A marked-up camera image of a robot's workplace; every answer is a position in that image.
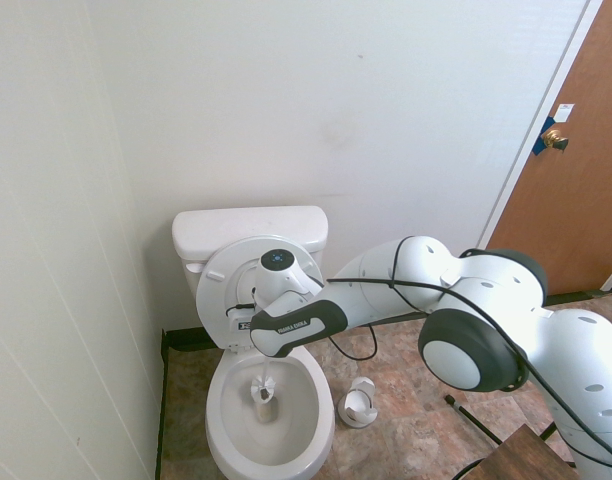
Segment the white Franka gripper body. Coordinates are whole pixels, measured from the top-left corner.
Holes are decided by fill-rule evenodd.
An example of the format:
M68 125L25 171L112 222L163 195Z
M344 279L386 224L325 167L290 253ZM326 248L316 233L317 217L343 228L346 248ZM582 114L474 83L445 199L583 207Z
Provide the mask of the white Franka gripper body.
M247 331L250 329L250 322L256 313L254 304L237 304L226 310L226 317L229 320L231 332Z

